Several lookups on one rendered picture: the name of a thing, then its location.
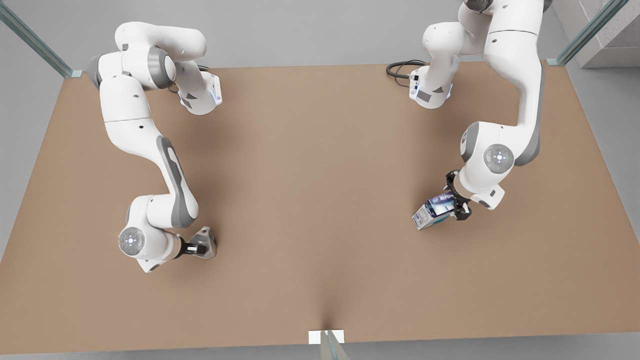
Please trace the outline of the small grey-brown box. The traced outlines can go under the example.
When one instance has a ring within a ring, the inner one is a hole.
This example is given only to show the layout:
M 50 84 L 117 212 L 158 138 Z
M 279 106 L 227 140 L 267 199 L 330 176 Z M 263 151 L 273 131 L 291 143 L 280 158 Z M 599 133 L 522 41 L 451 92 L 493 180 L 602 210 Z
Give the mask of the small grey-brown box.
M 189 241 L 190 244 L 198 246 L 196 251 L 197 257 L 208 260 L 217 255 L 217 244 L 211 228 L 208 226 L 202 227 Z

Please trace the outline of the blue and white carton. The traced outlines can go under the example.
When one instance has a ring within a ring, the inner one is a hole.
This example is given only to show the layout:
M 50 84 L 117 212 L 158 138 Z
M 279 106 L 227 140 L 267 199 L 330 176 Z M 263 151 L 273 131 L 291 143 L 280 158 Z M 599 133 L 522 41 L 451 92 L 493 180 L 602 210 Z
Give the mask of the blue and white carton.
M 426 200 L 412 215 L 415 227 L 420 231 L 454 217 L 454 204 L 455 196 L 452 191 L 446 191 Z

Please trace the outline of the grey concrete block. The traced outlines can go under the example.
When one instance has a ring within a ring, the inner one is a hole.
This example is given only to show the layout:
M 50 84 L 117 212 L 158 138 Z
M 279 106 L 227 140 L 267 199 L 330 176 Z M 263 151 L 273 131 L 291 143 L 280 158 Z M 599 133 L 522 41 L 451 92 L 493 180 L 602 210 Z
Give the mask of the grey concrete block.
M 640 0 L 628 0 L 576 59 L 583 69 L 640 68 Z

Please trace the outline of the silver frame post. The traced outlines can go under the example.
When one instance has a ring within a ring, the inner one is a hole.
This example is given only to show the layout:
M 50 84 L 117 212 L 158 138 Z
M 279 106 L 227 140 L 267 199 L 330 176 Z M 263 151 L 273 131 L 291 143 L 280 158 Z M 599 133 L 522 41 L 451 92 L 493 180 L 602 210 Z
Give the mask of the silver frame post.
M 0 0 L 0 21 L 64 79 L 82 77 L 82 70 L 72 69 L 3 0 Z
M 343 348 L 345 343 L 345 331 L 338 330 L 310 330 L 308 331 L 308 343 L 319 345 L 320 360 L 350 360 Z
M 549 66 L 566 66 L 572 60 L 578 61 L 576 55 L 628 1 L 553 0 L 552 7 L 569 43 L 558 55 L 547 59 Z

